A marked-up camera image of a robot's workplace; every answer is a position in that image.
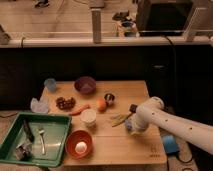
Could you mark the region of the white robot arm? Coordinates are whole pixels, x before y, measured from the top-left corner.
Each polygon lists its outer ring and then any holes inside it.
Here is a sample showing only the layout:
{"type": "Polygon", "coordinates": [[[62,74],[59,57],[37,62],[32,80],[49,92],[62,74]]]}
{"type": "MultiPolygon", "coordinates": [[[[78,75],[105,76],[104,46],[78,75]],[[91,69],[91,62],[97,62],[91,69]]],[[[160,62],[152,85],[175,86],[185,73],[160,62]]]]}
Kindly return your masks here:
{"type": "Polygon", "coordinates": [[[144,132],[150,124],[155,124],[213,155],[213,126],[165,112],[159,97],[151,97],[139,105],[131,104],[130,111],[133,132],[144,132]]]}

